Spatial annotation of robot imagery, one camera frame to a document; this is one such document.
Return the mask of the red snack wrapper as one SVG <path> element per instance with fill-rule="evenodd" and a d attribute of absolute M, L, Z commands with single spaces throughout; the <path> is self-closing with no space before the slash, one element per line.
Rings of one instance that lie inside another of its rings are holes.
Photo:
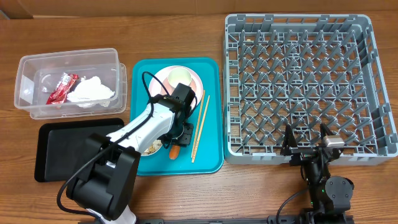
<path fill-rule="evenodd" d="M 74 73 L 64 73 L 59 81 L 56 89 L 50 94 L 47 99 L 47 105 L 62 104 L 67 99 L 72 86 L 79 79 L 79 76 Z"/>

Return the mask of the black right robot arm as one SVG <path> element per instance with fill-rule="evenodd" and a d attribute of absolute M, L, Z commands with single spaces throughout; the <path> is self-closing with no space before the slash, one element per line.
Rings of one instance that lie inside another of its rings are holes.
<path fill-rule="evenodd" d="M 280 153 L 290 156 L 289 165 L 299 166 L 307 186 L 290 196 L 279 207 L 275 222 L 290 223 L 353 223 L 353 217 L 345 214 L 351 208 L 354 183 L 342 176 L 332 176 L 328 164 L 340 157 L 345 145 L 339 135 L 330 131 L 326 124 L 320 125 L 321 143 L 300 149 L 290 125 L 285 127 L 285 136 Z M 311 207 L 304 208 L 294 217 L 281 216 L 282 209 L 291 200 L 308 192 Z"/>

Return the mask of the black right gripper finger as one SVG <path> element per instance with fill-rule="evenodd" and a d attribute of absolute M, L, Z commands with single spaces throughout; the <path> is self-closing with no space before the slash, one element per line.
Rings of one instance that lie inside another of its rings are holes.
<path fill-rule="evenodd" d="M 295 140 L 292 128 L 289 124 L 285 127 L 284 141 L 282 144 L 284 149 L 288 149 L 290 147 L 297 147 L 297 142 Z"/>
<path fill-rule="evenodd" d="M 321 137 L 332 136 L 333 133 L 325 123 L 320 124 Z"/>

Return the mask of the orange carrot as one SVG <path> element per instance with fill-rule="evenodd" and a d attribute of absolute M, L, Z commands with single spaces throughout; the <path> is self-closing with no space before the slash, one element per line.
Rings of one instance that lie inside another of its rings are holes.
<path fill-rule="evenodd" d="M 169 159 L 175 160 L 178 157 L 179 153 L 180 153 L 180 146 L 173 145 L 169 152 Z"/>

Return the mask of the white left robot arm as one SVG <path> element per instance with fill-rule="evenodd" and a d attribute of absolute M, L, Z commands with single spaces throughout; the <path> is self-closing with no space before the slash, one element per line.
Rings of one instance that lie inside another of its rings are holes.
<path fill-rule="evenodd" d="M 156 140 L 164 147 L 190 144 L 187 119 L 196 101 L 191 90 L 156 95 L 127 126 L 107 136 L 92 134 L 77 171 L 58 191 L 58 207 L 95 223 L 135 223 L 129 201 L 140 158 Z"/>

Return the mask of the white napkin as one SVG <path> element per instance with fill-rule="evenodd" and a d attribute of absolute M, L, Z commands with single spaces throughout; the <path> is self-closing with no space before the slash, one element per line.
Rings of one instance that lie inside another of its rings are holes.
<path fill-rule="evenodd" d="M 89 103 L 89 101 L 110 99 L 114 94 L 114 91 L 101 83 L 99 77 L 94 76 L 89 79 L 82 78 L 74 90 L 67 95 L 67 100 L 77 103 L 80 108 L 91 108 L 97 103 Z"/>

